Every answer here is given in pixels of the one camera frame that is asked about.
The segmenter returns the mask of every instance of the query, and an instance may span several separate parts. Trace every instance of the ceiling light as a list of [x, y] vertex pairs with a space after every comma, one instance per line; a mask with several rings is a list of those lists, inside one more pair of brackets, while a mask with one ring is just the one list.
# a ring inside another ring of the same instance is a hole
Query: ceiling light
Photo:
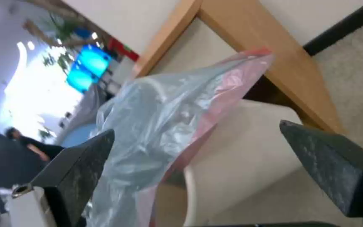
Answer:
[[96, 32], [92, 33], [92, 39], [97, 39], [98, 38], [98, 35], [96, 34]]
[[19, 42], [16, 44], [18, 46], [19, 49], [19, 63], [18, 66], [16, 67], [16, 71], [12, 76], [12, 79], [10, 79], [9, 84], [6, 86], [4, 92], [6, 94], [9, 94], [9, 92], [12, 89], [13, 84], [18, 80], [18, 77], [24, 72], [24, 70], [26, 69], [26, 64], [27, 64], [27, 51], [26, 51], [26, 47], [22, 42]]
[[29, 47], [29, 50], [34, 50], [34, 44], [32, 41], [27, 42], [27, 47]]

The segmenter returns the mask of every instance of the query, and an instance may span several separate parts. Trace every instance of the gray carpet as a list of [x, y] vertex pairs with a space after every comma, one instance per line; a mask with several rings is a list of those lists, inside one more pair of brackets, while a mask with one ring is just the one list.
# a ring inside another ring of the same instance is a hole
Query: gray carpet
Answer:
[[363, 27], [314, 59], [347, 136], [363, 147]]
[[[314, 57], [347, 136], [363, 147], [363, 27]], [[361, 226], [344, 217], [304, 169], [276, 182], [211, 220], [211, 224], [325, 221]]]

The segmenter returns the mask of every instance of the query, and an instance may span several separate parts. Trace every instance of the person's arm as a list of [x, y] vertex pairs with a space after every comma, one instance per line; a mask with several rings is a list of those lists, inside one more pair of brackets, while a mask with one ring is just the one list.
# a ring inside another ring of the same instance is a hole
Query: person's arm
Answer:
[[43, 151], [41, 151], [39, 148], [37, 148], [35, 145], [33, 144], [28, 144], [27, 148], [29, 148], [31, 151], [35, 152], [36, 154], [38, 154], [40, 156], [40, 158], [43, 161], [50, 161], [49, 156], [47, 156]]

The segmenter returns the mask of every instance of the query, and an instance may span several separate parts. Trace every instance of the pink plastic bag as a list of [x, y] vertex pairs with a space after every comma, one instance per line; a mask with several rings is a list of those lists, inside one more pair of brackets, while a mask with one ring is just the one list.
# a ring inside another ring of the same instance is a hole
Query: pink plastic bag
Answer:
[[204, 69], [125, 85], [98, 112], [98, 131], [114, 129], [116, 141], [94, 192], [88, 226], [149, 226], [157, 185], [190, 163], [272, 60], [266, 49], [245, 51]]

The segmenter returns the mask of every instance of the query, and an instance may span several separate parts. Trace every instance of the black baseboard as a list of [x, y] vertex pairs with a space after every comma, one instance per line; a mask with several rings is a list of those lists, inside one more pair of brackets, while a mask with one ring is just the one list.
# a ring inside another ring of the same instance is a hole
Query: black baseboard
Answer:
[[314, 56], [362, 26], [363, 6], [311, 40], [303, 48], [310, 56]]

